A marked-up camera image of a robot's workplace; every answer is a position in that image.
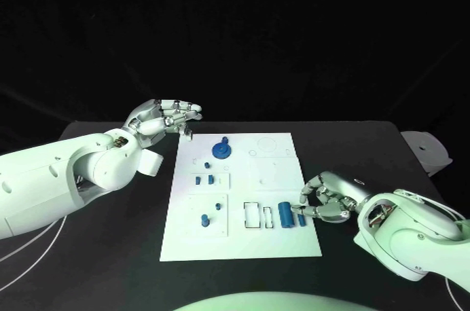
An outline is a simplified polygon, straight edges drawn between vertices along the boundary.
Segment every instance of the black table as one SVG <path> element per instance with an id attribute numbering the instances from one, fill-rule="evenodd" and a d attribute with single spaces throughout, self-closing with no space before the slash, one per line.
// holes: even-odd
<path id="1" fill-rule="evenodd" d="M 119 127 L 75 122 L 62 139 Z M 336 170 L 442 200 L 388 122 L 192 122 L 191 127 L 194 133 L 290 132 L 306 180 Z M 316 221 L 323 257 L 160 262 L 178 142 L 179 135 L 169 134 L 152 148 L 165 156 L 156 177 L 137 173 L 123 190 L 71 214 L 42 262 L 0 292 L 0 310 L 173 310 L 247 291 L 318 294 L 381 310 L 453 310 L 439 275 L 420 282 L 400 278 L 357 246 L 357 216 L 344 224 Z M 38 259 L 57 229 L 0 263 L 0 287 Z M 0 255 L 35 233 L 2 241 Z"/>

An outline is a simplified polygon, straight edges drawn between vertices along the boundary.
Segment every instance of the white cable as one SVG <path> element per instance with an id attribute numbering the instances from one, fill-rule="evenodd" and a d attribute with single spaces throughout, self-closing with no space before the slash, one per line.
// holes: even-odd
<path id="1" fill-rule="evenodd" d="M 449 286 L 449 278 L 446 277 L 446 286 L 447 286 L 447 290 L 449 290 L 449 295 L 453 298 L 453 302 L 456 304 L 456 307 L 459 308 L 460 311 L 463 311 L 463 309 L 460 308 L 460 305 L 457 303 L 456 297 L 453 296 L 453 292 L 450 291 L 450 286 Z"/>
<path id="2" fill-rule="evenodd" d="M 54 227 L 55 223 L 57 223 L 57 221 L 48 226 L 48 228 L 37 235 L 37 237 L 21 248 L 18 248 L 3 258 L 0 258 L 0 262 L 3 262 L 12 255 L 15 255 L 18 252 L 21 252 L 45 235 L 47 231 Z"/>
<path id="3" fill-rule="evenodd" d="M 60 236 L 61 234 L 61 231 L 62 231 L 62 227 L 64 227 L 64 223 L 67 222 L 67 216 L 64 217 L 64 220 L 62 220 L 62 224 L 61 224 L 61 227 L 60 227 L 60 230 L 57 231 L 57 235 L 52 239 L 52 242 L 49 244 L 49 247 L 47 248 L 47 251 L 42 253 L 42 256 L 39 257 L 39 259 L 35 261 L 35 263 L 31 265 L 31 267 L 26 269 L 26 271 L 0 288 L 0 292 L 28 274 L 28 272 L 31 271 L 31 269 L 34 269 L 34 267 L 37 266 L 38 262 L 42 260 L 42 258 L 45 257 L 48 251 L 51 250 L 52 246 L 54 246 L 54 243 L 57 242 L 57 237 Z"/>

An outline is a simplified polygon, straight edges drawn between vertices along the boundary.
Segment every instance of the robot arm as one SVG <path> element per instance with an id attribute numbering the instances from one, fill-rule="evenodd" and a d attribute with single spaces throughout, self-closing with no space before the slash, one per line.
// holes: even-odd
<path id="1" fill-rule="evenodd" d="M 155 176 L 163 157 L 146 147 L 168 132 L 191 140 L 186 121 L 199 120 L 199 112 L 179 100 L 150 100 L 122 129 L 0 156 L 0 239 L 47 226 L 123 188 L 136 171 Z"/>
<path id="2" fill-rule="evenodd" d="M 322 206 L 308 205 L 315 189 Z M 306 184 L 292 211 L 332 223 L 357 211 L 355 242 L 380 262 L 408 280 L 436 272 L 470 291 L 470 221 L 439 202 L 403 189 L 375 194 L 361 180 L 323 172 Z"/>

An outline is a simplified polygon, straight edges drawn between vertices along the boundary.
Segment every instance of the rectangular cutout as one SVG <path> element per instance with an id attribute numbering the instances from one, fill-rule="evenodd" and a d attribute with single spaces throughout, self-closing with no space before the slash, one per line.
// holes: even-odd
<path id="1" fill-rule="evenodd" d="M 257 202 L 244 202 L 246 228 L 261 228 L 260 206 Z"/>
<path id="2" fill-rule="evenodd" d="M 263 207 L 263 214 L 264 214 L 264 228 L 274 228 L 272 207 Z"/>

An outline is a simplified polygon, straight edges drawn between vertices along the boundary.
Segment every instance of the blue cylinder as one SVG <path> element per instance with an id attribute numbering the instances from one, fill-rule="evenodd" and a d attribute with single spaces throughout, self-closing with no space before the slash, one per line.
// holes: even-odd
<path id="1" fill-rule="evenodd" d="M 201 220 L 202 220 L 202 226 L 204 227 L 208 227 L 210 226 L 210 218 L 208 218 L 208 215 L 207 214 L 204 214 L 202 216 L 201 216 Z"/>
<path id="2" fill-rule="evenodd" d="M 302 215 L 302 214 L 297 214 L 297 218 L 299 218 L 299 225 L 303 227 L 303 226 L 308 226 L 308 223 L 306 223 L 306 217 Z"/>
<path id="3" fill-rule="evenodd" d="M 283 228 L 295 227 L 295 217 L 292 216 L 292 204 L 284 201 L 277 205 L 280 209 L 280 218 Z"/>
<path id="4" fill-rule="evenodd" d="M 228 137 L 222 138 L 222 142 L 212 147 L 212 155 L 215 158 L 224 160 L 233 154 L 231 146 L 228 145 Z"/>

